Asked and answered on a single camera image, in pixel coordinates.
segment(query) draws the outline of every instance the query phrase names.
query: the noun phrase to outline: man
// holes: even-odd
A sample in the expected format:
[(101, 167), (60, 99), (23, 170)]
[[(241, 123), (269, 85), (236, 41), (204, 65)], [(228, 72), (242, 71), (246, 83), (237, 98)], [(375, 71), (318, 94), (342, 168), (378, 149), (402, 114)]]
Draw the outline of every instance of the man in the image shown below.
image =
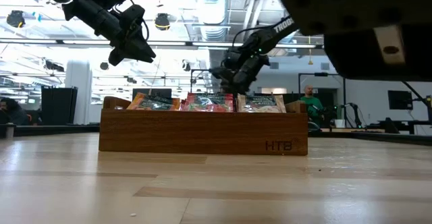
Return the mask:
[(3, 98), (0, 100), (0, 109), (2, 115), (7, 115), (9, 121), (15, 125), (29, 125), (26, 112), (13, 99)]
[(300, 99), (306, 103), (306, 108), (308, 109), (308, 115), (314, 123), (321, 125), (321, 117), (319, 116), (317, 110), (309, 105), (314, 105), (318, 109), (322, 109), (323, 105), (321, 101), (313, 96), (313, 86), (307, 85), (304, 87), (304, 96)]

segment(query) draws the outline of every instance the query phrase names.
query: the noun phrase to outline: black cabinet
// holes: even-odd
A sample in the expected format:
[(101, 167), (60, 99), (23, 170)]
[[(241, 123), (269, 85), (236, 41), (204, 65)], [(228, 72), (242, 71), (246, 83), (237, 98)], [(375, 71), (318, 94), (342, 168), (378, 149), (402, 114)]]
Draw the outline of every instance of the black cabinet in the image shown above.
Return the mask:
[(74, 123), (77, 88), (42, 87), (42, 122), (44, 125)]

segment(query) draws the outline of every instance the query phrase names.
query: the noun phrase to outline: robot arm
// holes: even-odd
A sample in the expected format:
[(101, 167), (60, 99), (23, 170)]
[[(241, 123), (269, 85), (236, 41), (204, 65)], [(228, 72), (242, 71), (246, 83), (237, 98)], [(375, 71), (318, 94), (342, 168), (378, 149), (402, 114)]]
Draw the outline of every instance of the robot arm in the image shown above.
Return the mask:
[(358, 117), (358, 105), (355, 103), (347, 103), (345, 105), (340, 106), (341, 109), (345, 109), (345, 110), (347, 107), (352, 107), (352, 109), (354, 110), (354, 122), (356, 124), (356, 128), (360, 129), (362, 127), (362, 122)]
[[(67, 3), (71, 0), (54, 1)], [(93, 28), (97, 36), (102, 35), (110, 41), (110, 45), (114, 47), (109, 55), (111, 65), (117, 65), (125, 58), (153, 62), (156, 55), (142, 35), (141, 24), (145, 25), (142, 18), (144, 9), (135, 4), (123, 12), (113, 9), (124, 1), (72, 0), (63, 4), (62, 8), (66, 20), (76, 16)]]
[(297, 29), (291, 17), (261, 28), (252, 33), (242, 46), (228, 49), (221, 67), (210, 69), (210, 72), (222, 80), (221, 87), (224, 91), (245, 94), (252, 82), (257, 79), (261, 68), (270, 65), (265, 54)]

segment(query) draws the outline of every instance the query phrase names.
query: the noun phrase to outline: wall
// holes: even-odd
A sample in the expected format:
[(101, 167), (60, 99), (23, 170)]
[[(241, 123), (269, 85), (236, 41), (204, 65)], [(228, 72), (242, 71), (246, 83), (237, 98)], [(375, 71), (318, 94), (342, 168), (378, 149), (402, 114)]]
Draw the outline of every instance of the wall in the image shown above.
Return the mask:
[[(409, 83), (422, 96), (432, 94), (432, 83)], [(390, 110), (387, 95), (388, 90), (409, 91), (401, 82), (346, 80), (347, 102), (356, 103), (360, 107), (364, 120), (368, 124), (384, 120), (386, 117), (390, 117), (393, 120), (413, 120), (413, 118), (416, 120), (428, 120), (427, 108), (421, 102), (413, 103), (412, 117), (407, 110)], [(416, 127), (416, 134), (432, 135), (432, 129), (428, 125), (418, 125)]]
[[(297, 73), (271, 73), (269, 70), (264, 69), (257, 78), (258, 80), (251, 85), (250, 91), (259, 92), (258, 87), (263, 87), (287, 88), (288, 92), (298, 92)], [(338, 93), (338, 104), (342, 104), (343, 86), (341, 77), (318, 78), (305, 76), (304, 79), (302, 79), (300, 89), (302, 90), (307, 84), (311, 84), (315, 88), (336, 88)], [(410, 82), (410, 84), (422, 96), (432, 94), (432, 83)], [(401, 82), (346, 80), (346, 102), (356, 103), (359, 106), (363, 113), (364, 121), (366, 121), (367, 124), (377, 123), (378, 120), (384, 120), (386, 117), (390, 117), (393, 120), (413, 120), (408, 111), (389, 109), (388, 90), (408, 91), (409, 89)], [(354, 114), (351, 109), (348, 109), (347, 113), (352, 119), (354, 119)], [(414, 102), (414, 110), (411, 112), (411, 115), (416, 120), (428, 120), (426, 106), (420, 102)], [(432, 135), (432, 129), (427, 125), (418, 125), (416, 127), (416, 134)]]
[(101, 122), (101, 110), (102, 105), (90, 105), (90, 110), (88, 112), (88, 120), (90, 123)]

